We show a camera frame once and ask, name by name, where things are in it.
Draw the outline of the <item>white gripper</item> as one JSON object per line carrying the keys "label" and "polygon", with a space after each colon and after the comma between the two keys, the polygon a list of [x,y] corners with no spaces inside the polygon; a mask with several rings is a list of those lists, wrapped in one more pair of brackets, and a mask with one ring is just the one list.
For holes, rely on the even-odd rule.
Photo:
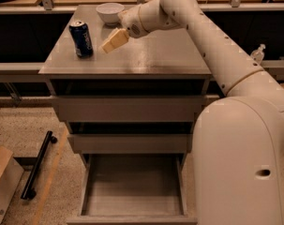
{"label": "white gripper", "polygon": [[101,49],[105,53],[110,53],[128,43],[129,36],[132,38],[141,38],[148,35],[148,32],[142,25],[140,9],[140,6],[136,6],[118,14],[119,20],[125,29],[115,28],[111,31],[101,45]]}

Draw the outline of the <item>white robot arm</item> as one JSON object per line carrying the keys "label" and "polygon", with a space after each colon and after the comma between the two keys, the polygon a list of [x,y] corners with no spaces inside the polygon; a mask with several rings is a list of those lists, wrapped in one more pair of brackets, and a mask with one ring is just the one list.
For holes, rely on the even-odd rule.
{"label": "white robot arm", "polygon": [[199,225],[284,225],[280,157],[284,88],[200,9],[197,0],[153,0],[120,13],[105,53],[156,30],[184,28],[224,95],[193,131]]}

